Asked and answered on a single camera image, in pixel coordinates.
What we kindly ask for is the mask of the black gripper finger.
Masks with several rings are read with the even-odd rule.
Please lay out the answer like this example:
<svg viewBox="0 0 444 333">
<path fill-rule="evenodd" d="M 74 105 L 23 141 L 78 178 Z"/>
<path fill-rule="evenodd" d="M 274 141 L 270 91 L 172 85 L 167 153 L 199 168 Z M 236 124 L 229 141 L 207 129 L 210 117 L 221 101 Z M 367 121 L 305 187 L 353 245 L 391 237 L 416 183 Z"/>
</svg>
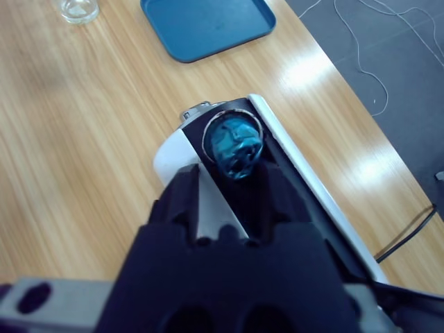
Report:
<svg viewBox="0 0 444 333">
<path fill-rule="evenodd" d="M 241 187 L 244 225 L 255 239 L 271 240 L 278 224 L 311 221 L 304 200 L 276 164 L 260 162 Z"/>
<path fill-rule="evenodd" d="M 181 225 L 189 244 L 197 238 L 199 209 L 198 164 L 180 168 L 153 203 L 147 223 Z"/>
</svg>

